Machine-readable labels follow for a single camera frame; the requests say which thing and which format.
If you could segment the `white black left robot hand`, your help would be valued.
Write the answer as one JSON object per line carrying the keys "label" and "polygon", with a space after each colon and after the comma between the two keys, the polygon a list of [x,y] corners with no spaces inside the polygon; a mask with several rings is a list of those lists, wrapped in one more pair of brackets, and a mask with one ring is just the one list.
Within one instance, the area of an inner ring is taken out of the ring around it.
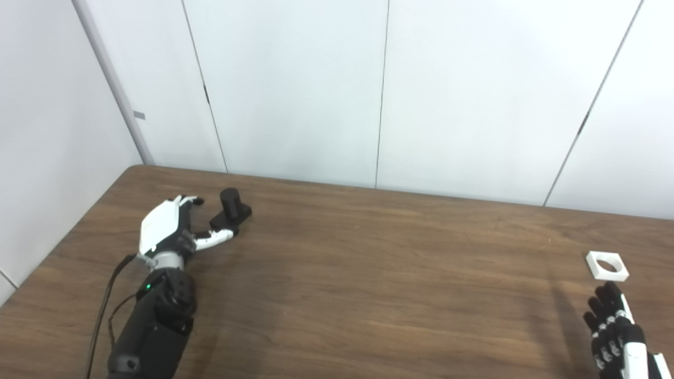
{"label": "white black left robot hand", "polygon": [[197,196],[178,195],[152,209],[141,223],[137,258],[150,271],[171,268],[183,271],[195,252],[225,243],[232,230],[193,233],[192,208],[204,204]]}

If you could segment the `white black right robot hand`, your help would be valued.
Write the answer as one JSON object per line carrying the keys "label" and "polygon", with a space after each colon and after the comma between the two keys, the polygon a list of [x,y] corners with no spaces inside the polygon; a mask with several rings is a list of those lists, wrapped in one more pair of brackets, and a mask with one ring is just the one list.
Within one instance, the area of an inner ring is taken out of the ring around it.
{"label": "white black right robot hand", "polygon": [[648,350],[645,332],[615,282],[597,286],[587,304],[582,318],[600,378],[672,378],[665,356]]}

